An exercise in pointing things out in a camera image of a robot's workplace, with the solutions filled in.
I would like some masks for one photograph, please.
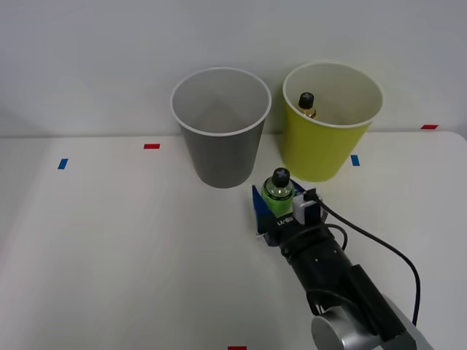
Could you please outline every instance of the black cap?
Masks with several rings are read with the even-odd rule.
[[[287,187],[290,181],[290,172],[286,168],[277,168],[272,174],[272,184],[276,187]]]
[[[314,96],[312,93],[302,93],[300,100],[298,100],[298,106],[302,109],[310,109],[313,107]]]

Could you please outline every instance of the table surface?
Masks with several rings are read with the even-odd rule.
[[[278,141],[263,136],[248,181],[219,190],[177,136],[1,139],[0,349],[315,349],[298,279],[255,237],[250,185],[281,165]],[[360,166],[349,159],[319,193],[412,259],[420,330],[463,349],[466,141],[368,133],[353,154]],[[349,235],[351,261],[410,318],[412,272]]]

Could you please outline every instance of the white wall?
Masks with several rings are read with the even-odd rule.
[[[169,95],[229,65],[277,97],[313,60],[350,63],[385,92],[373,129],[467,136],[463,0],[0,0],[0,135],[178,133]]]

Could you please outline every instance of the gray paper cup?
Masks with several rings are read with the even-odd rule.
[[[229,188],[248,178],[271,108],[261,79],[235,68],[197,71],[175,87],[171,108],[203,182]]]

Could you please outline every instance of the paper cup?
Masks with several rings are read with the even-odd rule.
[[[235,68],[197,71],[175,87],[171,108],[203,182],[229,188],[248,178],[271,108],[261,79]]]
[[[336,175],[382,108],[378,84],[338,63],[299,66],[285,78],[282,92],[287,112],[282,157],[292,175],[310,182]],[[304,92],[314,95],[315,120],[298,110]]]

